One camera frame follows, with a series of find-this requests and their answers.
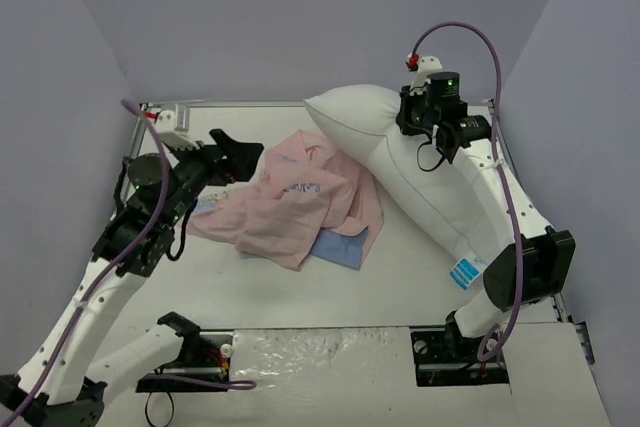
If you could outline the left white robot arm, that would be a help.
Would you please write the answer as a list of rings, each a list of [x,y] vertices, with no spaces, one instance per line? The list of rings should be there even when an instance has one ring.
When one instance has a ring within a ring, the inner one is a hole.
[[[112,397],[171,361],[195,362],[199,327],[179,314],[160,319],[115,360],[93,360],[119,314],[154,272],[175,239],[175,227],[208,186],[246,182],[264,147],[233,140],[221,129],[205,145],[183,133],[157,134],[158,151],[126,160],[121,174],[133,188],[117,202],[92,249],[72,300],[31,359],[1,378],[1,404],[31,426],[94,426]]]

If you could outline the pink and blue Frozen pillowcase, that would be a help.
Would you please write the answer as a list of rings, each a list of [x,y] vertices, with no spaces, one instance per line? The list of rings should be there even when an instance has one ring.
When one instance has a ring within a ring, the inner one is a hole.
[[[199,199],[191,235],[298,271],[308,257],[358,270],[384,223],[372,174],[325,136],[298,130],[248,184]]]

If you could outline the white pillow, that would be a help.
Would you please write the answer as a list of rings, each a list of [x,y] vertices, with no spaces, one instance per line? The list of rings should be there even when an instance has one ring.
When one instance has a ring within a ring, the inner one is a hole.
[[[370,171],[399,207],[454,258],[450,277],[463,290],[476,285],[495,240],[484,208],[453,166],[428,173],[440,154],[424,136],[396,125],[400,97],[385,87],[333,88],[304,101],[320,131]]]

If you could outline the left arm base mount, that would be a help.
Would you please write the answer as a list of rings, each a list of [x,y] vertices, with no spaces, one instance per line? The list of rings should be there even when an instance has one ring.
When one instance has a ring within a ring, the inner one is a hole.
[[[170,394],[226,392],[226,387],[153,379],[156,374],[164,374],[191,377],[208,383],[227,383],[230,380],[231,362],[220,352],[220,348],[225,344],[233,345],[232,331],[202,331],[199,347],[192,360],[176,360],[156,368],[136,384],[135,392]]]

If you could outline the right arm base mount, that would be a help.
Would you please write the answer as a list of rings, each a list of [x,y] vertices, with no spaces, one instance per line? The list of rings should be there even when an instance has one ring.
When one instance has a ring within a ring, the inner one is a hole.
[[[470,387],[509,384],[503,361],[479,361],[480,338],[451,343],[443,327],[410,330],[415,380],[418,387]]]

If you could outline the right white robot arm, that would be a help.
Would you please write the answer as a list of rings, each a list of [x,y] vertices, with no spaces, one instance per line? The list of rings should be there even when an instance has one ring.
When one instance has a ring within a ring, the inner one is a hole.
[[[460,260],[480,271],[482,288],[453,312],[443,336],[446,353],[486,359],[511,334],[523,306],[558,294],[576,250],[567,230],[556,230],[532,205],[506,163],[498,142],[498,115],[472,115],[452,71],[418,73],[400,91],[396,123],[404,135],[423,134],[441,164],[451,165],[471,187],[495,242],[487,253]]]

